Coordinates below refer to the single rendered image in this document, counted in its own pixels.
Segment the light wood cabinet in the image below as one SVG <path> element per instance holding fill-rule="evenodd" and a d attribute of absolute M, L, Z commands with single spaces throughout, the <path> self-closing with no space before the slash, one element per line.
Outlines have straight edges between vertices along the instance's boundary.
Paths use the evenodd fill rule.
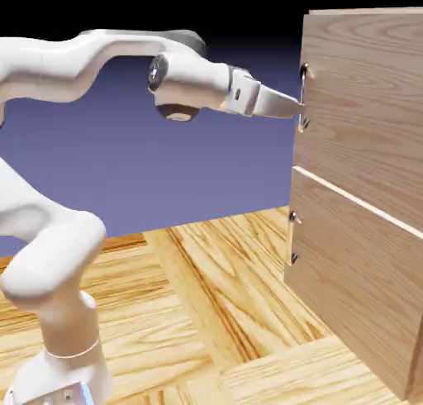
<path fill-rule="evenodd" d="M 423 405 L 423 7 L 303 20 L 286 284 Z"/>

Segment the small light wood door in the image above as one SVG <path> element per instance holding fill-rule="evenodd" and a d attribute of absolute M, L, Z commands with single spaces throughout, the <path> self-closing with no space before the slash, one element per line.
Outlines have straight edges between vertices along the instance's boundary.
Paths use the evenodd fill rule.
<path fill-rule="evenodd" d="M 286 284 L 400 399 L 423 403 L 423 228 L 302 167 Z"/>

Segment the large light wood door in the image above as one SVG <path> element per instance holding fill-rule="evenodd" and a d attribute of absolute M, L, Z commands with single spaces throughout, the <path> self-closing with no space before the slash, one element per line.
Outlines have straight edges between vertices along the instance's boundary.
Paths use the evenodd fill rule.
<path fill-rule="evenodd" d="M 294 161 L 423 228 L 423 7 L 311 11 Z"/>

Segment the long curved metal handle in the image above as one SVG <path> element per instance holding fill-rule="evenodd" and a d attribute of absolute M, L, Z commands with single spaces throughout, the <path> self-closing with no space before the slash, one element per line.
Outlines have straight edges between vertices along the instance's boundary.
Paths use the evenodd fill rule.
<path fill-rule="evenodd" d="M 300 76 L 301 76 L 301 92 L 300 92 L 300 102 L 304 103 L 304 96 L 306 90 L 306 81 L 307 75 L 309 73 L 310 65 L 305 62 L 301 65 L 300 68 Z M 298 125 L 297 129 L 300 133 L 303 133 L 304 130 L 307 128 L 309 123 L 309 119 L 305 116 L 304 111 L 300 112 L 298 117 Z"/>

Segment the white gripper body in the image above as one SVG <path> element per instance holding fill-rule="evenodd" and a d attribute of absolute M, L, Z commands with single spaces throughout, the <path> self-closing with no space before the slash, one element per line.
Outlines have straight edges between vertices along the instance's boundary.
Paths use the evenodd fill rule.
<path fill-rule="evenodd" d="M 252 114 L 254 117 L 291 118 L 304 111 L 305 105 L 294 97 L 261 84 Z"/>

